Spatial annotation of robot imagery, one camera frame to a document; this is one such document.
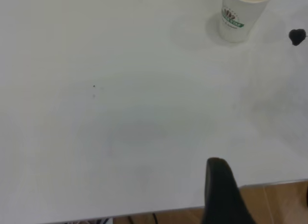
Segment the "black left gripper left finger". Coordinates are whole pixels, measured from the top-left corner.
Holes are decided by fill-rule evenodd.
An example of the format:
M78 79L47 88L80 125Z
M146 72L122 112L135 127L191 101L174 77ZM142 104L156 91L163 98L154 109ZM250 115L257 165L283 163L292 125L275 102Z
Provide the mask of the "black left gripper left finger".
M203 224L254 224L226 160L209 158L205 174Z

